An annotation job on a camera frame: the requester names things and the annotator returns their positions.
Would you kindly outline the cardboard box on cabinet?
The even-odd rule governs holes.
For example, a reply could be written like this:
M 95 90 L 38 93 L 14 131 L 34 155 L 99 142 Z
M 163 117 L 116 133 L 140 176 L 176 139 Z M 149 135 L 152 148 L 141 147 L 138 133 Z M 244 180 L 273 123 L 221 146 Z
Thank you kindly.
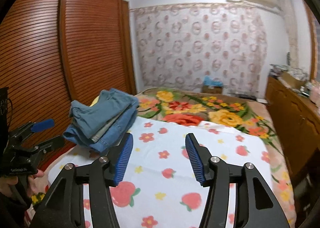
M 279 80 L 282 80 L 285 82 L 289 88 L 293 88 L 296 90 L 299 90 L 305 83 L 305 80 L 298 80 L 294 78 L 292 75 L 290 75 L 288 72 L 283 72 L 279 77 Z

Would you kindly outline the wooden low cabinet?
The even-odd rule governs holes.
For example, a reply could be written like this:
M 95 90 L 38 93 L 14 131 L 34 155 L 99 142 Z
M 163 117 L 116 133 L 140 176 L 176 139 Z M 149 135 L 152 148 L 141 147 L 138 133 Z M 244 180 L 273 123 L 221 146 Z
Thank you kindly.
M 311 160 L 319 155 L 319 115 L 317 107 L 268 77 L 265 98 L 293 184 L 311 170 Z

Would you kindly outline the wooden slatted wardrobe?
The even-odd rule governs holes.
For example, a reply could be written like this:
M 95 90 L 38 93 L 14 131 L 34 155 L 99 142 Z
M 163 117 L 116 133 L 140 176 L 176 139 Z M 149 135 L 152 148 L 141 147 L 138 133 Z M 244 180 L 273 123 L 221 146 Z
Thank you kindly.
M 73 100 L 89 105 L 111 88 L 136 94 L 127 1 L 16 0 L 1 23 L 1 86 L 10 130 L 55 122 L 25 148 L 62 134 Z

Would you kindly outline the patterned pink circle curtain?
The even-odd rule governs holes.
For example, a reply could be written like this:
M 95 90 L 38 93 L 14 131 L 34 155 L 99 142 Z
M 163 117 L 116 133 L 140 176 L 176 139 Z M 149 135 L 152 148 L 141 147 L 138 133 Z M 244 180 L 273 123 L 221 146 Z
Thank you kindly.
M 132 12 L 145 86 L 194 91 L 210 79 L 226 92 L 258 94 L 267 39 L 255 7 L 176 4 Z

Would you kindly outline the white strawberry flower bedsheet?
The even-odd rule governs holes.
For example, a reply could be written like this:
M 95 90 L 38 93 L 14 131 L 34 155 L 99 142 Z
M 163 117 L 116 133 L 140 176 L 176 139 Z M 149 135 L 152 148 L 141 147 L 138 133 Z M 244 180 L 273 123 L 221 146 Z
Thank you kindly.
M 121 227 L 198 227 L 208 188 L 195 179 L 185 149 L 193 133 L 200 145 L 225 162 L 254 164 L 272 182 L 267 149 L 260 138 L 223 125 L 183 126 L 137 117 L 130 129 L 133 150 L 123 181 L 111 189 Z

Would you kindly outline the teal pants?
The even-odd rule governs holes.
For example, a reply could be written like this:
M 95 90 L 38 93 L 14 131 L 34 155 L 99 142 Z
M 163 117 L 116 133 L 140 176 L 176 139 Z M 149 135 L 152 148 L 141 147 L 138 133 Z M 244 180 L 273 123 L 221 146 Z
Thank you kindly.
M 102 90 L 92 106 L 72 101 L 69 117 L 87 139 L 96 143 L 126 110 L 138 105 L 136 97 L 112 88 Z

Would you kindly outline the cardboard box with blue cloth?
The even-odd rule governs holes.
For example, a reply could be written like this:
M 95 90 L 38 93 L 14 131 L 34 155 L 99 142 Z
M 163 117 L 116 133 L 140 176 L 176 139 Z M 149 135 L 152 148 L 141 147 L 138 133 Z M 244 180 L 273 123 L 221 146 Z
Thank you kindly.
M 203 85 L 201 88 L 202 93 L 222 94 L 223 82 L 212 80 L 208 75 L 204 77 Z

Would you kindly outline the olive green folded pants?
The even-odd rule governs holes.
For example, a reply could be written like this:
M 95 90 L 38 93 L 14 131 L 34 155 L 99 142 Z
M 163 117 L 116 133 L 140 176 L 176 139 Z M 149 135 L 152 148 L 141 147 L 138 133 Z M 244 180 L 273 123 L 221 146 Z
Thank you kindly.
M 113 118 L 111 118 L 110 120 L 108 120 L 97 132 L 96 134 L 94 134 L 92 137 L 91 137 L 91 141 L 96 143 L 107 131 L 108 129 L 118 120 L 118 118 L 120 118 L 124 112 L 124 111 L 121 111 L 119 114 L 117 114 L 116 116 L 114 116 Z

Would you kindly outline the blue denim folded jeans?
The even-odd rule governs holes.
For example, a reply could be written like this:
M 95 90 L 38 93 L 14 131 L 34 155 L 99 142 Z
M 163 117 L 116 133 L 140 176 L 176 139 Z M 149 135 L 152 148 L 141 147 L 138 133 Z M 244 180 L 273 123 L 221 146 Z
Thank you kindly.
M 83 132 L 71 124 L 63 133 L 63 137 L 70 142 L 78 144 L 83 147 L 89 147 L 97 152 L 104 153 L 110 147 L 114 146 L 121 140 L 123 135 L 130 129 L 135 122 L 137 116 L 137 104 L 129 106 L 124 114 L 108 129 L 108 131 L 96 142 L 86 138 Z

